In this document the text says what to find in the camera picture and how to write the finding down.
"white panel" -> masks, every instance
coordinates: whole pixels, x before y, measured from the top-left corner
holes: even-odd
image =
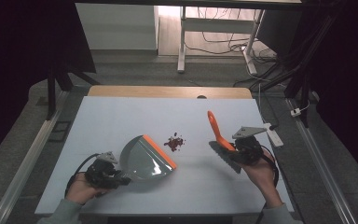
[[[157,49],[153,6],[76,3],[90,49]]]

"white table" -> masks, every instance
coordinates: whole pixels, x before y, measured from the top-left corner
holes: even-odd
[[[35,212],[54,212],[69,177],[88,156],[113,151],[119,158],[122,148],[142,134],[148,134],[176,162],[177,169],[160,180],[131,182],[93,199],[82,213],[225,216],[260,212],[265,201],[246,173],[237,175],[210,148],[214,135],[208,110],[213,111],[228,141],[241,126],[263,127],[253,99],[85,97]],[[174,133],[186,141],[180,150],[172,152],[163,144]],[[270,148],[265,133],[256,138]],[[289,210],[294,211],[281,179],[277,189]]]

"sleeve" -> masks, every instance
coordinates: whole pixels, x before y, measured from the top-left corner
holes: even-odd
[[[51,217],[42,217],[37,224],[81,224],[78,220],[82,205],[65,199],[60,201]]]
[[[264,224],[302,224],[302,221],[294,220],[287,210],[286,204],[279,207],[263,209]]]

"orange dustpan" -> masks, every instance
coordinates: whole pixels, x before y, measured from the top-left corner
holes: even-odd
[[[212,111],[208,111],[208,119],[209,119],[209,122],[211,123],[211,126],[212,126],[212,130],[214,132],[214,136],[216,136],[216,141],[217,143],[227,149],[227,150],[230,150],[230,151],[236,151],[235,147],[232,146],[224,137],[222,137],[222,135],[220,134],[220,131],[219,131],[219,126],[217,125],[217,121],[216,121],[216,118],[214,117],[214,114],[212,113]]]
[[[175,162],[147,134],[124,146],[120,165],[122,177],[133,181],[160,179],[176,169]]]

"orange handle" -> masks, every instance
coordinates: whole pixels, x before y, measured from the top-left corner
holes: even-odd
[[[212,111],[208,111],[208,119],[209,122],[211,123],[212,126],[212,130],[214,133],[214,136],[216,137],[216,141],[217,143],[221,146],[224,147],[230,151],[235,151],[234,146],[232,146],[224,137],[222,137],[222,135],[220,134],[219,131],[219,126],[217,125],[217,121],[214,118],[214,114],[212,113]]]

